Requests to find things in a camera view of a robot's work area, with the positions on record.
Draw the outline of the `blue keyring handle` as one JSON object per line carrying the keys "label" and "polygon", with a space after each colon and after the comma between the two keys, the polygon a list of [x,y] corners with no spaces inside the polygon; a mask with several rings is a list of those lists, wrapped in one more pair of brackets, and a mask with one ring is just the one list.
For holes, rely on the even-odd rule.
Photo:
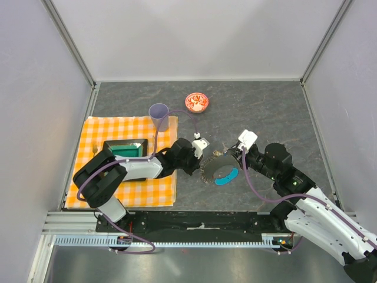
{"label": "blue keyring handle", "polygon": [[214,180],[214,183],[217,186],[226,185],[230,183],[232,180],[234,180],[238,176],[238,174],[239,174],[239,170],[237,168],[232,168],[231,172],[227,176],[216,178]]}

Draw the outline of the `metal chain keyring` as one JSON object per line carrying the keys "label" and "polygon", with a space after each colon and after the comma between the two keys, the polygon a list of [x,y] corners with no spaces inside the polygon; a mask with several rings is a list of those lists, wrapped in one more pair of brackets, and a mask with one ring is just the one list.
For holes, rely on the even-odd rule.
{"label": "metal chain keyring", "polygon": [[[219,173],[219,170],[222,170],[224,167],[228,167],[230,171],[226,173],[225,175],[221,175]],[[225,154],[222,156],[209,157],[201,165],[201,168],[200,168],[201,179],[205,183],[215,184],[214,180],[216,178],[227,176],[231,172],[232,168],[238,169],[238,163],[231,156],[228,156]]]}

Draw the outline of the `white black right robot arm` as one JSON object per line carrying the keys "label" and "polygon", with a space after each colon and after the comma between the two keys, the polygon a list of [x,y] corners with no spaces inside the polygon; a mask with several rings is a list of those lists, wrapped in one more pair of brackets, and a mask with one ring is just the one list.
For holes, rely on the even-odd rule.
{"label": "white black right robot arm", "polygon": [[376,282],[376,234],[353,220],[295,168],[283,144],[268,144],[261,153],[256,144],[246,150],[237,143],[226,155],[244,171],[253,169],[274,182],[280,196],[269,221],[274,231],[288,229],[322,248],[353,282]]}

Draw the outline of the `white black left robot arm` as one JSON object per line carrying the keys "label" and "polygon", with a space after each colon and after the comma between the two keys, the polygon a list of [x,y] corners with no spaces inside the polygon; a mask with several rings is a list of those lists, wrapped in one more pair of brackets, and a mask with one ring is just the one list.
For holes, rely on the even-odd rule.
{"label": "white black left robot arm", "polygon": [[139,179],[162,179],[176,170],[188,175],[200,168],[203,152],[209,142],[204,138],[176,140],[171,147],[146,157],[121,157],[104,149],[83,166],[73,177],[78,188],[77,198],[109,219],[117,232],[129,226],[127,211],[114,196],[122,182]]}

